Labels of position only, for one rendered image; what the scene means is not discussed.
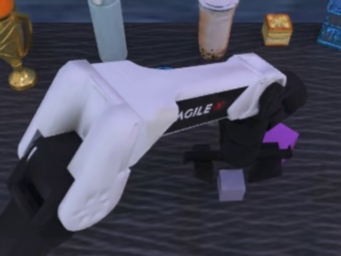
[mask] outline cake slice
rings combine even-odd
[[[289,45],[293,33],[293,24],[287,14],[267,14],[262,26],[262,35],[266,46]]]

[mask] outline dark wooden table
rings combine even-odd
[[[341,255],[341,53],[316,44],[319,24],[296,25],[291,45],[278,48],[263,46],[260,29],[235,24],[228,55],[255,52],[308,87],[308,103],[285,122],[301,136],[283,176],[248,185],[243,202],[220,203],[182,164],[194,143],[217,146],[216,128],[162,138],[133,168],[118,207],[52,256]],[[0,210],[18,142],[56,72],[68,60],[99,61],[91,25],[40,24],[34,33],[25,64],[39,72],[35,88],[11,91],[10,68],[0,66]],[[129,24],[126,34],[128,58],[140,65],[203,63],[195,25]]]

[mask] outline bubble tea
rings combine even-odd
[[[239,0],[199,0],[198,43],[205,60],[224,57]]]

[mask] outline red letter x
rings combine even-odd
[[[220,110],[222,106],[224,105],[225,101],[218,102],[217,105],[215,105],[213,111]]]

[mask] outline white robot casing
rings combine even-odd
[[[118,203],[133,166],[178,118],[177,101],[247,86],[228,118],[258,112],[258,99],[286,77],[254,53],[209,65],[159,70],[130,61],[69,61],[57,73],[21,142],[22,158],[39,131],[83,139],[68,166],[75,181],[58,209],[69,231],[88,228]]]

